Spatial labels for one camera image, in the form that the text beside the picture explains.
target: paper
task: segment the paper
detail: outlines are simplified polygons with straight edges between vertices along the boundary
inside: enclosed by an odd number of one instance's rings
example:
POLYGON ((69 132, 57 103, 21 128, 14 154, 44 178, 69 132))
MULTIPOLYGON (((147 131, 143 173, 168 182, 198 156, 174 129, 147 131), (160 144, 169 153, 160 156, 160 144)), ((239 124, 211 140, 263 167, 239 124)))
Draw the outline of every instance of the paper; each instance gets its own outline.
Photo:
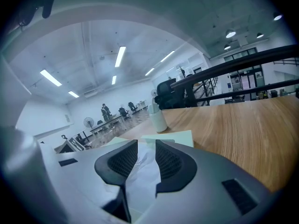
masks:
POLYGON ((175 132, 175 133, 144 135, 141 138, 145 139, 146 142, 150 143, 150 144, 151 144, 151 141, 149 139, 152 139, 152 140, 174 140, 175 143, 194 147, 191 130, 175 132))
POLYGON ((134 223, 156 200, 156 185, 161 182, 156 149, 138 143, 138 159, 126 181, 128 207, 134 223))
POLYGON ((110 140, 107 144, 104 144, 103 146, 108 146, 108 145, 111 145, 111 144, 117 144, 119 142, 123 142, 123 141, 126 141, 126 140, 127 139, 124 139, 124 138, 114 137, 112 140, 110 140))

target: ceiling beam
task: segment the ceiling beam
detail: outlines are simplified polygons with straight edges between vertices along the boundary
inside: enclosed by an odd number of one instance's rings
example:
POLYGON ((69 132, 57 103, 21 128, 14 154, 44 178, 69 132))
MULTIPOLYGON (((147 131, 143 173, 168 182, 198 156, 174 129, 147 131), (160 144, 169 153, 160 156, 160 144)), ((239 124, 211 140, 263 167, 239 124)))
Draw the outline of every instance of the ceiling beam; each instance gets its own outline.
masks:
POLYGON ((91 52, 91 31, 90 21, 80 23, 80 26, 74 26, 74 35, 78 52, 83 55, 84 66, 90 82, 94 88, 99 86, 98 79, 93 64, 93 56, 91 52))

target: floor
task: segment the floor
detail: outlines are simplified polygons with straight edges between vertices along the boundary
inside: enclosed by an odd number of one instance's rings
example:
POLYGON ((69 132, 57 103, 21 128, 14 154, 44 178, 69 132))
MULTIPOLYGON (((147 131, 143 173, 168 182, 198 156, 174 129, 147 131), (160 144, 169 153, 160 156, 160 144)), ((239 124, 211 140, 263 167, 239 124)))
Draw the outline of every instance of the floor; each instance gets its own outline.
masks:
POLYGON ((149 117, 149 114, 147 110, 140 110, 130 116, 130 119, 125 120, 125 130, 119 123, 116 123, 113 129, 106 129, 104 131, 99 132, 97 134, 96 139, 93 136, 88 137, 90 141, 90 146, 92 148, 98 148, 108 143, 114 137, 121 136, 123 133, 127 132, 128 130, 134 128, 135 126, 145 121, 149 117))

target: table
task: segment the table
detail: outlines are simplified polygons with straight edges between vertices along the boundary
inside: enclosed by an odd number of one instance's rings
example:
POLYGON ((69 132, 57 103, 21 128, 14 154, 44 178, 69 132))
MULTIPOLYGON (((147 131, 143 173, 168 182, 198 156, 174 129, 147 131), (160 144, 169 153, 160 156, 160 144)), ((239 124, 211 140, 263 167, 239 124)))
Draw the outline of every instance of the table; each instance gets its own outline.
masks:
POLYGON ((97 138, 97 136, 96 136, 96 131, 99 129, 99 128, 101 128, 102 126, 105 126, 105 125, 108 125, 108 124, 110 124, 111 122, 113 122, 113 121, 116 121, 116 120, 118 120, 119 121, 119 123, 123 126, 124 125, 124 119, 123 119, 123 116, 121 115, 121 114, 119 114, 119 115, 113 115, 108 121, 106 121, 106 122, 103 122, 103 123, 101 123, 101 124, 99 124, 99 125, 97 125, 95 128, 92 128, 92 130, 90 130, 90 132, 93 134, 93 136, 94 136, 94 138, 97 138))
POLYGON ((140 101, 139 103, 137 103, 137 107, 139 108, 139 110, 144 109, 146 107, 145 100, 140 101))
MULTIPOLYGON (((270 191, 283 188, 299 155, 299 99, 284 96, 235 104, 163 110, 168 129, 191 130, 194 147, 221 154, 270 191)), ((148 119, 121 135, 155 134, 148 119)))

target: glass door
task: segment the glass door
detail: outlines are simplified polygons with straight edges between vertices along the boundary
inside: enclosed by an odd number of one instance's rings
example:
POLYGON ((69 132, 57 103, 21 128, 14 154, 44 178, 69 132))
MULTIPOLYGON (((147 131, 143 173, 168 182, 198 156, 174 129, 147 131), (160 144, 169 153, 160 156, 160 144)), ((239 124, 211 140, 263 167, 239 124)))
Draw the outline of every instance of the glass door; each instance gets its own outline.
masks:
MULTIPOLYGON (((241 81, 242 81, 243 90, 248 90, 250 88, 248 76, 247 75, 241 76, 241 81)), ((245 94, 244 96, 245 96, 244 97, 245 101, 250 101, 250 94, 245 94)))
MULTIPOLYGON (((251 88, 255 88, 256 87, 256 83, 254 81, 254 75, 249 75, 248 76, 248 79, 249 79, 249 85, 251 88)), ((250 94, 250 100, 256 100, 256 93, 251 93, 250 94)))

